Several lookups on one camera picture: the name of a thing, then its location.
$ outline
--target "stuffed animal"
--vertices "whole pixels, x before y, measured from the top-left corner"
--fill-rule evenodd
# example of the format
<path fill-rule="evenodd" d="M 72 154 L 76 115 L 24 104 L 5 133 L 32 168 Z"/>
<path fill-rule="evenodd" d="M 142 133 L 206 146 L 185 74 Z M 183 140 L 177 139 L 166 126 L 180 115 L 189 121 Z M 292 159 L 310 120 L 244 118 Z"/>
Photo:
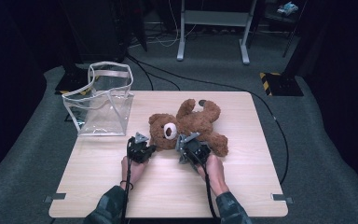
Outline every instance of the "stuffed animal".
<path fill-rule="evenodd" d="M 213 123 L 220 116 L 220 107 L 212 101 L 203 103 L 202 111 L 193 111 L 196 101 L 185 100 L 176 114 L 154 114 L 149 118 L 150 145 L 156 145 L 157 151 L 174 149 L 179 134 L 189 136 L 200 133 L 199 141 L 208 143 L 216 156 L 224 157 L 228 154 L 227 138 L 213 131 Z"/>

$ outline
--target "hand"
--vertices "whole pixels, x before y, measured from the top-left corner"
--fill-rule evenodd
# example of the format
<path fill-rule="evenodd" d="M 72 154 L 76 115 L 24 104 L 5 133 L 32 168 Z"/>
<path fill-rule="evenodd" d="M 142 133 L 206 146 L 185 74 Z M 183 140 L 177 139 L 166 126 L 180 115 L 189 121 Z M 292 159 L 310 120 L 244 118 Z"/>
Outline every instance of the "hand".
<path fill-rule="evenodd" d="M 130 183 L 135 185 L 135 183 L 141 178 L 142 174 L 144 173 L 144 169 L 146 165 L 149 163 L 149 160 L 144 161 L 144 163 L 138 163 L 136 161 L 131 162 L 131 177 Z M 122 180 L 127 180 L 127 171 L 128 171 L 128 159 L 127 156 L 123 158 L 121 161 L 121 176 Z M 120 186 L 125 189 L 127 183 L 122 182 Z"/>
<path fill-rule="evenodd" d="M 205 180 L 205 172 L 200 164 L 197 165 L 197 170 L 202 179 Z M 225 181 L 225 167 L 217 156 L 213 154 L 209 155 L 206 161 L 206 172 L 209 175 L 211 189 L 216 197 L 229 191 Z"/>

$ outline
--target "clear plastic bag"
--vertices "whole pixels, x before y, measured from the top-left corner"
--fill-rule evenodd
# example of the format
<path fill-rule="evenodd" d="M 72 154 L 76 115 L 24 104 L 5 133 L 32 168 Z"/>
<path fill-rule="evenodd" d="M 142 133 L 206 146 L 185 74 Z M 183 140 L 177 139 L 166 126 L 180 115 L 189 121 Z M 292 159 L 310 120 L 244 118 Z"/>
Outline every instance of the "clear plastic bag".
<path fill-rule="evenodd" d="M 121 63 L 93 63 L 89 84 L 62 95 L 79 135 L 126 135 L 133 82 L 130 67 Z"/>

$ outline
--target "teddy bear ear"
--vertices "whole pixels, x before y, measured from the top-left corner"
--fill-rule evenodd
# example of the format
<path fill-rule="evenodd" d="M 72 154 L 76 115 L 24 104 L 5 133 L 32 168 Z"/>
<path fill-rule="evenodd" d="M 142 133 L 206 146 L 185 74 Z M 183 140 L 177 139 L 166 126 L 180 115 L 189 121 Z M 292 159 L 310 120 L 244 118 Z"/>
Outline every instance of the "teddy bear ear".
<path fill-rule="evenodd" d="M 162 116 L 162 114 L 154 114 L 152 116 L 150 116 L 149 118 L 149 124 L 154 123 L 158 118 L 160 118 Z"/>

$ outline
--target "gray carpet floor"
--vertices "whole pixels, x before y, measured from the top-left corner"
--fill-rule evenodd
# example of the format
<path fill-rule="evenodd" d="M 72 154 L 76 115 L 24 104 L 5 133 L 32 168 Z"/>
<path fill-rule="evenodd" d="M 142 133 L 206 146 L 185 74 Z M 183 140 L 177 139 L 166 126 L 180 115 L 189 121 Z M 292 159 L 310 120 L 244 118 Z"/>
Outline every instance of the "gray carpet floor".
<path fill-rule="evenodd" d="M 254 217 L 254 223 L 358 223 L 358 176 L 340 158 L 325 133 L 318 104 L 306 82 L 296 77 L 303 97 L 267 96 L 264 92 L 259 73 L 282 72 L 297 40 L 288 56 L 282 58 L 287 39 L 258 33 L 249 49 L 251 63 L 244 65 L 239 38 L 240 35 L 194 35 L 186 42 L 182 62 L 176 61 L 178 42 L 165 47 L 153 39 L 149 42 L 157 43 L 148 44 L 148 52 L 134 46 L 129 48 L 129 53 L 139 61 L 179 76 L 145 65 L 147 72 L 174 82 L 181 91 L 237 91 L 235 88 L 239 88 L 257 94 L 268 104 L 287 138 L 289 166 L 282 190 L 295 203 L 288 204 L 286 217 Z M 133 72 L 133 90 L 152 89 L 138 65 L 128 59 L 123 63 L 129 64 Z M 55 193 L 76 141 L 74 124 L 64 121 L 67 112 L 62 98 L 54 94 L 63 73 L 61 67 L 46 72 L 45 96 L 0 164 L 0 223 L 49 223 L 53 220 L 48 215 L 50 204 L 43 201 L 47 195 Z M 177 91 L 170 82 L 156 77 L 151 80 L 155 91 Z M 278 177 L 282 178 L 287 156 L 282 135 L 264 104 L 256 97 L 254 100 Z M 57 218 L 54 223 L 81 221 L 82 218 Z M 131 220 L 131 223 L 209 221 L 161 219 Z"/>

